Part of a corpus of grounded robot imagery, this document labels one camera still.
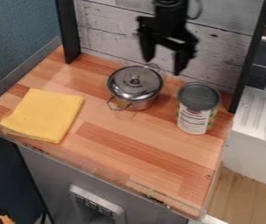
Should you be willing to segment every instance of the can label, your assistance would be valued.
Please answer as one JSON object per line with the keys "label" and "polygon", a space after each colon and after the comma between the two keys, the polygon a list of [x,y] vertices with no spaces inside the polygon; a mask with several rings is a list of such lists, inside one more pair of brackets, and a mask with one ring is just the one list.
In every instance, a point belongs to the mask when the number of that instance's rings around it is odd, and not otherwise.
{"label": "can label", "polygon": [[203,135],[215,123],[217,109],[208,111],[191,111],[182,103],[178,108],[178,127],[194,135]]}

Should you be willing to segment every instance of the gray cabinet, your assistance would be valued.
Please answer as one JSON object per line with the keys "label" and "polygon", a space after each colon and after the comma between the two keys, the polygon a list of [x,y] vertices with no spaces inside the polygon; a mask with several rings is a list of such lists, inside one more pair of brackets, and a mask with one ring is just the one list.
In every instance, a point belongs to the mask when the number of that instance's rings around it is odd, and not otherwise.
{"label": "gray cabinet", "polygon": [[74,203],[70,192],[71,186],[77,186],[121,207],[126,224],[186,224],[188,222],[187,218],[178,213],[62,164],[35,150],[24,147],[19,149],[55,224],[81,224],[82,214],[84,216],[84,213],[90,211],[90,209],[81,209],[77,203]]}

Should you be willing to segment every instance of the cooking pot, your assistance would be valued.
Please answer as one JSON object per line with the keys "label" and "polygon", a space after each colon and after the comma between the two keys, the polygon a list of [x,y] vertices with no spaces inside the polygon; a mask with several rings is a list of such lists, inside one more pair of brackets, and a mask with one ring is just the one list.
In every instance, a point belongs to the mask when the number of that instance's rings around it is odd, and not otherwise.
{"label": "cooking pot", "polygon": [[[112,94],[107,105],[111,110],[143,110],[158,98],[163,81],[161,76],[148,66],[128,66],[116,70],[108,79]],[[115,101],[117,108],[110,103]]]}

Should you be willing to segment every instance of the white wooden backdrop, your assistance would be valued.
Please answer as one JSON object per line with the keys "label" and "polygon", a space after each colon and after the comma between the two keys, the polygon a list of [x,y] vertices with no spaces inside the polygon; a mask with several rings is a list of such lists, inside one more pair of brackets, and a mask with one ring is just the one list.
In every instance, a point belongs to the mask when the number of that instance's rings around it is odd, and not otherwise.
{"label": "white wooden backdrop", "polygon": [[[240,75],[263,0],[203,0],[204,14],[188,23],[196,34],[197,57],[178,78],[206,81],[232,93]],[[137,16],[150,16],[151,0],[75,0],[81,47],[126,65],[143,64],[137,38]],[[190,14],[196,10],[192,3]],[[152,61],[172,75],[173,53],[159,47]]]}

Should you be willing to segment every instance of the tin can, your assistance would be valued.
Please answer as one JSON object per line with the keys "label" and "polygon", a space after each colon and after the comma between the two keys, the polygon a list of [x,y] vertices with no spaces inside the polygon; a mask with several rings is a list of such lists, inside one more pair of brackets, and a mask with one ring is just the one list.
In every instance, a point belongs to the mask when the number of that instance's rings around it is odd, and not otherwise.
{"label": "tin can", "polygon": [[204,82],[191,82],[178,91],[177,125],[183,131],[206,134],[215,125],[221,95]]}

